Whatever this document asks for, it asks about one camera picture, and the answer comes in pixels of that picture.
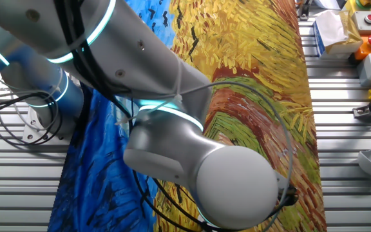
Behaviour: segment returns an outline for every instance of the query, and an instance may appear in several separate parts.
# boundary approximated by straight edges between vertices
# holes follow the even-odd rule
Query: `metal bracket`
[[[298,18],[300,19],[300,21],[309,20],[309,10],[312,2],[313,0],[301,0],[298,8]]]
[[[32,126],[35,126],[36,128],[41,128],[41,129],[44,128],[39,122],[37,112],[35,112],[35,110],[33,110],[32,108],[28,110],[28,115],[26,117],[26,120],[29,120],[30,124]],[[45,134],[45,131],[37,131],[34,128],[31,128],[25,125],[23,140],[26,142],[33,142],[41,138],[44,134]],[[48,133],[46,138],[44,139],[51,137],[51,135],[52,135],[51,133]],[[71,141],[71,137],[72,137],[72,134],[55,136],[54,138],[52,138],[45,144],[46,145],[69,145]]]

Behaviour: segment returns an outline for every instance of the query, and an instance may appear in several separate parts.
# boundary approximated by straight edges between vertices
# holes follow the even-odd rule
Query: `green brush strokes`
[[[303,154],[301,151],[298,152],[297,156],[300,164],[303,166],[304,170],[306,170],[306,174],[311,183],[320,184],[319,166],[316,164],[316,162],[314,162],[312,157]]]
[[[272,90],[270,90],[270,89],[262,86],[261,84],[257,83],[253,78],[250,78],[250,77],[223,77],[223,78],[217,79],[216,81],[234,81],[234,82],[240,82],[240,83],[252,86],[256,90],[258,90],[261,94],[263,94],[264,97],[266,97],[266,99],[269,100],[272,103],[273,107],[276,108],[277,112],[285,112],[287,110],[287,108],[284,105],[280,104],[279,102],[274,101],[271,98],[271,96],[273,96],[273,91]],[[250,101],[257,102],[264,109],[264,111],[266,111],[267,115],[275,123],[279,123],[278,119],[274,116],[273,111],[271,110],[270,106],[265,101],[263,101],[259,96],[257,96],[255,93],[253,93],[252,91],[250,91],[250,90],[248,90],[244,87],[241,87],[241,86],[236,86],[236,85],[231,85],[231,84],[222,84],[222,85],[218,85],[218,86],[213,86],[213,92],[215,92],[216,90],[222,89],[222,88],[230,88],[232,91],[244,95],[246,98],[250,99]],[[293,114],[286,114],[286,115],[282,116],[282,119],[285,122],[286,128],[290,128],[290,123],[292,121],[292,118],[293,118]],[[293,138],[297,142],[300,142],[301,145],[306,147],[306,144],[305,144],[306,141],[303,139],[302,133],[300,133],[298,131],[299,125],[300,125],[300,120],[298,120],[295,123],[293,129],[291,129],[289,131],[291,132]],[[308,133],[307,133],[307,136],[306,136],[306,140],[309,141],[310,143],[314,142],[314,139]]]
[[[303,218],[305,218],[306,222],[309,223],[310,219],[307,216],[306,211],[304,211],[304,209],[301,207],[301,205],[300,204],[295,204],[295,207],[299,211],[299,213],[303,216]]]
[[[260,143],[257,141],[255,134],[238,119],[226,113],[217,112],[208,128],[209,129],[205,134],[206,137],[217,139],[218,134],[222,132],[233,142],[234,145],[245,146],[246,148],[257,151],[268,160],[267,155],[260,146]]]
[[[285,210],[279,214],[278,218],[284,229],[288,231],[295,230],[301,222],[301,217],[295,207],[286,207]]]

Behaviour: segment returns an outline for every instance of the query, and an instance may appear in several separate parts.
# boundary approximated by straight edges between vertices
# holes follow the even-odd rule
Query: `painted canvas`
[[[172,51],[211,81],[237,81],[272,101],[292,135],[292,184],[300,199],[269,231],[326,231],[316,132],[307,70],[293,0],[126,0]],[[75,132],[62,173],[49,231],[181,231],[144,203],[122,161],[127,135],[116,108],[85,90],[86,118]],[[282,125],[256,95],[238,86],[215,87],[205,135],[262,154],[282,175],[289,157]],[[140,176],[148,199],[171,220],[194,222]],[[198,210],[186,189],[161,182],[180,206]],[[248,229],[262,231],[269,221]]]

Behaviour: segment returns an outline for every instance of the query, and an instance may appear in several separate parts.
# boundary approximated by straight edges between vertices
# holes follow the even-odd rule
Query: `metal slotted surface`
[[[311,8],[310,14],[320,12]],[[355,163],[359,150],[371,148],[371,124],[353,119],[352,108],[368,102],[355,67],[346,61],[320,61],[312,24],[300,22],[300,34],[315,111],[321,182],[329,232],[371,231],[371,179]],[[28,107],[20,104],[26,116]],[[13,107],[2,118],[23,134]],[[19,150],[0,139],[0,231],[46,231],[67,146]]]

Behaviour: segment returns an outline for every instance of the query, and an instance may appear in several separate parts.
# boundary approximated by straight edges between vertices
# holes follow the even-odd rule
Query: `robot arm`
[[[68,1],[0,0],[0,26],[109,99],[136,99],[140,112],[166,101],[165,95],[209,84],[124,0],[85,0],[78,6],[80,32],[70,30],[67,15],[72,12],[63,2]],[[182,102],[140,115],[124,161],[141,173],[185,186],[211,223],[253,227],[273,210],[284,180],[255,151],[202,136],[210,98],[211,89],[202,88],[183,94]]]

